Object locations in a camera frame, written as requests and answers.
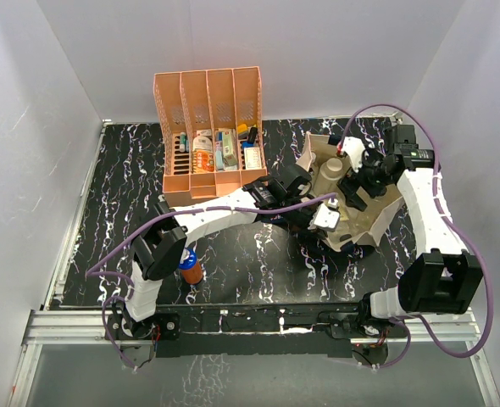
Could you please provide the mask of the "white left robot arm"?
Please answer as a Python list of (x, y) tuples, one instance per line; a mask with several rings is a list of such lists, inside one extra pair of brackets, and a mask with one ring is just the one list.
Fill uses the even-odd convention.
[(191, 245), (202, 237), (233, 226), (251, 225), (274, 217), (279, 209), (295, 205), (286, 212), (299, 228), (312, 219), (312, 210), (299, 203), (311, 175), (293, 164), (280, 176), (261, 176), (233, 192), (206, 202), (171, 208), (158, 203), (145, 229), (131, 239), (133, 286), (126, 297), (124, 327), (133, 337), (144, 338), (153, 330), (153, 315), (163, 280), (182, 270), (192, 275), (189, 283), (201, 281), (197, 276), (197, 258), (190, 254)]

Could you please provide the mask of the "cream cylindrical bottle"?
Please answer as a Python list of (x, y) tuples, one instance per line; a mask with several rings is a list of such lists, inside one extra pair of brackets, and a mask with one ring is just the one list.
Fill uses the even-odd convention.
[(330, 158), (319, 168), (313, 191), (317, 196), (333, 192), (342, 177), (343, 163), (339, 158)]

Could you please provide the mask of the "tall clear square bottle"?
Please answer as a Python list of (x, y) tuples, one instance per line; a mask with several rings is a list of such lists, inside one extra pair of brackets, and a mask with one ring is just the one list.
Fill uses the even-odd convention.
[(351, 221), (347, 208), (344, 205), (344, 201), (341, 198), (330, 198), (327, 201), (327, 206), (331, 211), (337, 212), (339, 216), (335, 232), (340, 234), (350, 234)]

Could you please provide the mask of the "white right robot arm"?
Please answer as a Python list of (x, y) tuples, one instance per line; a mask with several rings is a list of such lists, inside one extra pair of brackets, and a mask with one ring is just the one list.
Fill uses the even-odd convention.
[(435, 152), (419, 147), (411, 125), (395, 127), (390, 136), (384, 152), (365, 147), (357, 137), (344, 137), (337, 146), (350, 162), (337, 184), (347, 206), (365, 212), (369, 205), (359, 191), (381, 198), (387, 187), (396, 187), (415, 236), (416, 259), (397, 286), (364, 298), (368, 308), (357, 314), (356, 323), (369, 337), (393, 317), (465, 313), (483, 277), (480, 261), (450, 226)]

